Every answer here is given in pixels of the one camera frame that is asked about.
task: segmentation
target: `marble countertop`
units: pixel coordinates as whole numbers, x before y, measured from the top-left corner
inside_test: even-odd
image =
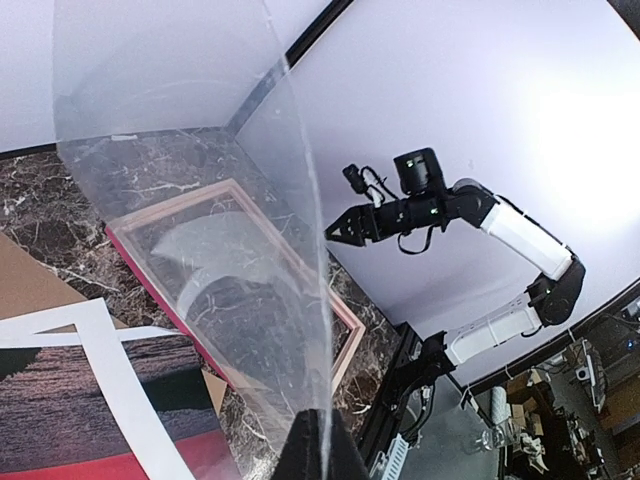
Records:
[[[106,237],[105,224],[55,153],[0,160],[0,231],[87,298],[104,297],[129,326],[175,328]],[[399,344],[395,330],[335,258],[329,284],[365,324],[366,333],[334,405],[355,435]],[[221,423],[244,478],[269,478],[277,454],[242,398],[225,396]]]

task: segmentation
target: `transparent plastic sheet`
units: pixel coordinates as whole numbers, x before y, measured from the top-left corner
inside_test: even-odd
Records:
[[[55,3],[58,154],[276,453],[331,405],[317,188],[289,89],[259,145],[225,126],[269,72],[288,82],[282,51],[259,1]]]

